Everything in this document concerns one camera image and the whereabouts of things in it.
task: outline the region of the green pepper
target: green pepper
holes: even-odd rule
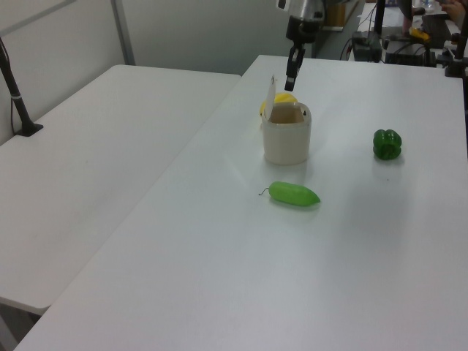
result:
[[[374,133],[374,154],[379,159],[395,159],[401,153],[401,137],[392,129]]]

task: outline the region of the green vegetable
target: green vegetable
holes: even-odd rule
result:
[[[312,190],[282,181],[273,182],[268,192],[276,201],[296,206],[310,206],[320,202],[320,198]]]
[[[392,129],[374,133],[374,154],[379,159],[395,159],[401,153],[401,137]]]

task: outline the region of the person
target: person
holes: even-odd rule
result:
[[[442,11],[446,11],[450,19],[456,24],[458,29],[461,30],[463,19],[466,14],[465,6],[461,3],[461,0],[448,0],[447,4],[441,5]]]

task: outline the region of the plastic vegetable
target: plastic vegetable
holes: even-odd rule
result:
[[[392,129],[374,133],[374,154],[379,159],[395,159],[401,153],[401,137]]]
[[[271,183],[270,187],[265,190],[268,190],[270,196],[276,201],[289,203],[291,205],[310,206],[320,202],[320,198],[317,194],[305,186],[285,183],[283,181],[274,181]]]
[[[297,102],[298,100],[289,93],[277,93],[275,95],[275,103],[279,102]],[[262,102],[262,105],[260,106],[260,115],[263,114],[263,110],[265,109],[266,106],[266,101]]]

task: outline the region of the yellow tag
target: yellow tag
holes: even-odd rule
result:
[[[415,28],[415,27],[411,27],[409,29],[409,35],[414,37],[414,38],[419,38],[419,39],[422,39],[424,40],[425,42],[427,42],[428,40],[431,39],[431,37],[429,36],[429,34],[423,32],[423,31],[420,31],[419,29]]]

